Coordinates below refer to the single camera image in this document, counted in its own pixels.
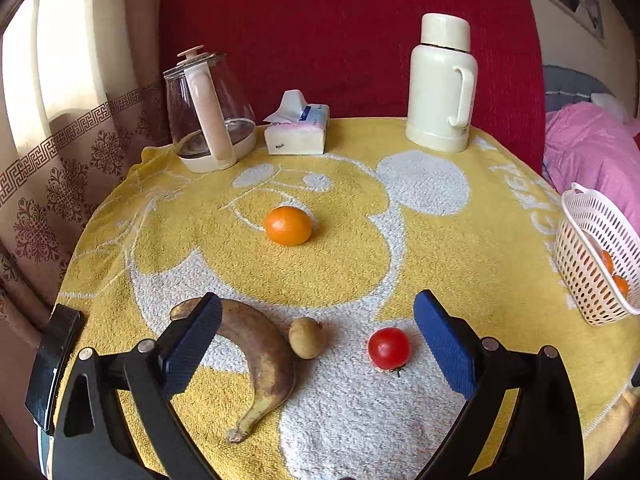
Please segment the overripe brown banana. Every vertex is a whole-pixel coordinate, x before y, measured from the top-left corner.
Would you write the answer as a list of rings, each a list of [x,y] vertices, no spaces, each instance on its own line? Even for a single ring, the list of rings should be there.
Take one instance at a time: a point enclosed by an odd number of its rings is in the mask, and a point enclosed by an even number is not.
[[[288,400],[296,384],[297,358],[277,325],[259,310],[230,299],[221,300],[221,309],[217,333],[243,352],[254,390],[252,405],[227,432],[227,442],[237,444]]]

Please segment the red tomato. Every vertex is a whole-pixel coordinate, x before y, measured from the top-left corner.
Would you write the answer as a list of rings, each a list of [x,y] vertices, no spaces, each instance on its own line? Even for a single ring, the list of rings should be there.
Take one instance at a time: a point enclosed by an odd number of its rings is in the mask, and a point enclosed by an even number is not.
[[[385,327],[373,333],[367,349],[370,360],[380,370],[397,370],[405,366],[411,356],[408,335],[396,327]]]

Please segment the orange mandarin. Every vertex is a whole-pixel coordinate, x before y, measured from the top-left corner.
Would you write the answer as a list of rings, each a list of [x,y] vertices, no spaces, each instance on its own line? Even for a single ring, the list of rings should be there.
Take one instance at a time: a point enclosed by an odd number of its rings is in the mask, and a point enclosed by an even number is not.
[[[304,244],[312,234],[311,218],[299,208],[281,206],[270,211],[264,221],[267,237],[283,246]]]

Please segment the black smartphone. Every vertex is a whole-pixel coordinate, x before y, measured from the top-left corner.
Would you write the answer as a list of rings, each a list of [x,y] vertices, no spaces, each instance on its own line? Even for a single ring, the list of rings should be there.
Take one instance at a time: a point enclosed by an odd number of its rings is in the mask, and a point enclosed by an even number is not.
[[[32,364],[25,406],[40,429],[52,436],[53,415],[64,370],[84,326],[78,310],[57,304],[44,328]]]

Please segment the orange in basket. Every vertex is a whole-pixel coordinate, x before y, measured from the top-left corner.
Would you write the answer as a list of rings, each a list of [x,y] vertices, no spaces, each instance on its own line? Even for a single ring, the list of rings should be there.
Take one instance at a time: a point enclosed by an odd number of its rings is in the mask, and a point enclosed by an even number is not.
[[[608,270],[608,273],[612,275],[613,281],[616,284],[620,293],[625,298],[627,298],[628,292],[629,292],[628,282],[620,274],[616,274],[614,272],[614,262],[613,262],[612,256],[606,250],[601,250],[600,258],[604,263],[606,270]]]

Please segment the white plastic basket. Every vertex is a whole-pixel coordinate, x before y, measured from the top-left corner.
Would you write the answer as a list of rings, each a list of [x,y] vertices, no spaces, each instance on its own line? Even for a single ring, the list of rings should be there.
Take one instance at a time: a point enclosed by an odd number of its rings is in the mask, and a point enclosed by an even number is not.
[[[614,272],[628,282],[627,298],[606,270],[601,250],[612,256]],[[602,193],[572,183],[562,194],[553,257],[589,324],[610,324],[639,314],[639,235]]]

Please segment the small brown longan fruit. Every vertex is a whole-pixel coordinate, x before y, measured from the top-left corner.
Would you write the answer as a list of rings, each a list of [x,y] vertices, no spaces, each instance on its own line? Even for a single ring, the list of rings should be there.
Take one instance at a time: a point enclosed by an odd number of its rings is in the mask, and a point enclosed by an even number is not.
[[[296,318],[288,330],[288,342],[296,356],[312,360],[326,348],[328,336],[313,318]]]

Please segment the yellow white towel cloth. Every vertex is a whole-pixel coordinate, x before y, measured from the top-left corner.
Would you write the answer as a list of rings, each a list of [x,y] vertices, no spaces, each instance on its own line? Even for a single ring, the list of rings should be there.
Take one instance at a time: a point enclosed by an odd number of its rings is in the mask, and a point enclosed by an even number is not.
[[[281,206],[311,218],[304,244],[267,237]],[[172,401],[184,426],[226,479],[411,479],[463,404],[413,322],[421,290],[506,348],[558,348],[585,434],[626,387],[638,318],[584,321],[551,255],[559,216],[559,195],[480,131],[464,152],[439,155],[408,141],[399,119],[334,120],[322,156],[258,148],[211,174],[147,148],[87,224],[58,299],[85,313],[80,344],[104,354],[159,335],[175,304],[206,292],[281,330],[315,318],[326,350],[299,365],[295,392],[246,441],[226,440],[252,388],[222,338]],[[385,327],[411,342],[397,370],[368,355]]]

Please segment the pink duvet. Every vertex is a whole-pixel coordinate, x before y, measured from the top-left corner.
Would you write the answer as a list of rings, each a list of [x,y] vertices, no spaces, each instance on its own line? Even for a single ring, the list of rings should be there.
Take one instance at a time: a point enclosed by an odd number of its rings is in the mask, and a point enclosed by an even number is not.
[[[558,193],[578,183],[617,206],[639,227],[639,122],[623,124],[590,102],[546,114],[542,174]]]

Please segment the tissue pack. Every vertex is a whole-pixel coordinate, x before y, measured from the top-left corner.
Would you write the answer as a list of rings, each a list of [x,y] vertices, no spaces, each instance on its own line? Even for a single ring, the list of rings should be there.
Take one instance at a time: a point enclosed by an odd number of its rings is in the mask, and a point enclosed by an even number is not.
[[[279,108],[264,119],[267,150],[270,155],[322,155],[330,108],[308,103],[299,90],[286,90]]]

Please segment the patterned beige curtain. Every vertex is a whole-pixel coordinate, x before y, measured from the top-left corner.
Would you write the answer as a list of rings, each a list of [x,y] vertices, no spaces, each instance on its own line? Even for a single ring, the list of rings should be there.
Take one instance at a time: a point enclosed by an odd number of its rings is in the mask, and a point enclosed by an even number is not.
[[[80,234],[169,140],[160,0],[1,0],[1,321],[37,347]]]

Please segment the grey bed headboard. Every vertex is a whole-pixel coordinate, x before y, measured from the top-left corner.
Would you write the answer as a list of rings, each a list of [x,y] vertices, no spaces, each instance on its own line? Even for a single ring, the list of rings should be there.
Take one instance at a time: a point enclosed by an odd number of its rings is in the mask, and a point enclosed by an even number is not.
[[[544,109],[547,113],[570,104],[590,102],[593,93],[613,94],[603,82],[579,70],[544,66]]]

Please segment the cream thermos flask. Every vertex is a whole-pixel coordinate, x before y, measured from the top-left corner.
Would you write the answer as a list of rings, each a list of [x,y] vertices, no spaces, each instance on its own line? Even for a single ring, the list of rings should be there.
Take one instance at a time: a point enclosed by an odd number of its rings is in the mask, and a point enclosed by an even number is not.
[[[406,137],[433,151],[464,151],[477,72],[470,24],[453,15],[424,14],[420,44],[410,56]]]

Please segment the red curtain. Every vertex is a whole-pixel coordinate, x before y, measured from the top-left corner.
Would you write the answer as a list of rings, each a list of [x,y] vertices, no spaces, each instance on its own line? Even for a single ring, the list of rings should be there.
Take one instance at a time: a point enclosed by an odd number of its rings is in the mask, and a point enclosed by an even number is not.
[[[258,118],[298,89],[336,117],[402,117],[422,16],[471,26],[472,123],[533,169],[544,154],[544,75],[530,0],[160,0],[160,64],[224,52]]]

